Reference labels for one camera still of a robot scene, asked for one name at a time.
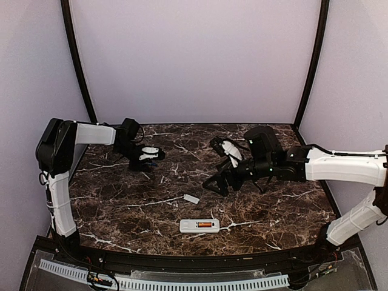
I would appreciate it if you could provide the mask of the white battery cover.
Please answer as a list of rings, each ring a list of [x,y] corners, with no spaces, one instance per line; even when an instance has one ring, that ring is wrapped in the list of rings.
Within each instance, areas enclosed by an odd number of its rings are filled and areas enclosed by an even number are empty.
[[[185,194],[183,196],[183,199],[188,201],[188,202],[190,202],[190,203],[193,203],[193,204],[198,204],[199,203],[199,198],[194,197],[192,195]]]

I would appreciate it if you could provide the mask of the white remote control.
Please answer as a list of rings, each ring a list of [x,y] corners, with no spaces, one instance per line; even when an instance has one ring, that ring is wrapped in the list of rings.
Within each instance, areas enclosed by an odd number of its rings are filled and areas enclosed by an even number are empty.
[[[179,222],[179,231],[181,233],[218,233],[219,230],[220,224],[218,219],[182,219]]]

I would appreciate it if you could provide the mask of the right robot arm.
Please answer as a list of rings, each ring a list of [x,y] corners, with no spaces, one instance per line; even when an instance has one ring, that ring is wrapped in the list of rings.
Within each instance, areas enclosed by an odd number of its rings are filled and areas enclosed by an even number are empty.
[[[229,138],[214,137],[210,145],[226,160],[217,173],[203,182],[204,189],[227,196],[229,188],[239,190],[244,182],[261,178],[282,181],[347,181],[373,186],[373,190],[340,218],[324,225],[309,250],[315,263],[322,263],[333,249],[373,223],[387,221],[387,150],[337,152],[316,144],[283,150],[274,130],[259,125],[244,134],[250,152],[244,158],[241,145]]]

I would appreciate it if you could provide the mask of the orange battery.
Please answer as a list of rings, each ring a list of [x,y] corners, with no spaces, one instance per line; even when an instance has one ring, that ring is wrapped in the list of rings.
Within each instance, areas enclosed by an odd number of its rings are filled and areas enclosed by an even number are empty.
[[[212,222],[199,222],[198,227],[200,228],[211,228],[213,226]]]

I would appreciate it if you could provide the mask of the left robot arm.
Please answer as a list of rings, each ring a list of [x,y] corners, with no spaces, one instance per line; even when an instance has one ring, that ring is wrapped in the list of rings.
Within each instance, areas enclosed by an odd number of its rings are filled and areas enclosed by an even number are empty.
[[[39,182],[45,187],[47,207],[51,216],[53,236],[65,241],[79,239],[73,219],[69,194],[70,169],[77,145],[112,146],[129,161],[134,172],[150,172],[153,161],[162,160],[165,153],[158,147],[136,140],[140,124],[126,118],[120,125],[65,121],[49,121],[36,148],[40,169]]]

